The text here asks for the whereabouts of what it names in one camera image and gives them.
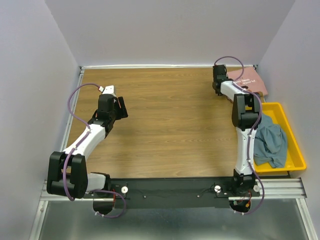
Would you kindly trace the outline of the pink t shirt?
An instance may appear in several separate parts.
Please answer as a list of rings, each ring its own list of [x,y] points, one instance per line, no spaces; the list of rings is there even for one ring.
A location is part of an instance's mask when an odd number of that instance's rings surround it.
[[[244,73],[240,78],[238,78],[241,73],[242,69],[239,69],[228,71],[227,75],[230,79],[234,80],[234,82],[238,86],[242,88],[246,87],[251,92],[259,92],[264,97],[268,95],[268,91],[264,84],[264,81],[261,79],[253,66],[245,67]]]

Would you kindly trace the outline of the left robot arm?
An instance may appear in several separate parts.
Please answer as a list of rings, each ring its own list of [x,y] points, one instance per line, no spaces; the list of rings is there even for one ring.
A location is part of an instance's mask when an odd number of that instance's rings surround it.
[[[62,152],[54,151],[49,157],[46,190],[48,194],[81,199],[87,192],[104,198],[110,194],[110,176],[105,173],[87,173],[86,160],[113,129],[117,120],[127,118],[122,96],[101,94],[98,108],[78,139]]]

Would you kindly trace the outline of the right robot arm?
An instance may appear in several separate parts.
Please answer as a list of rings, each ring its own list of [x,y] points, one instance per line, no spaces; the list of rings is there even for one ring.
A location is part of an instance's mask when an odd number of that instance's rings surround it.
[[[212,87],[219,96],[232,100],[231,121],[237,133],[237,160],[231,178],[230,191],[241,196],[252,190],[256,183],[254,143],[262,117],[260,97],[240,87],[229,78],[225,65],[214,65]]]

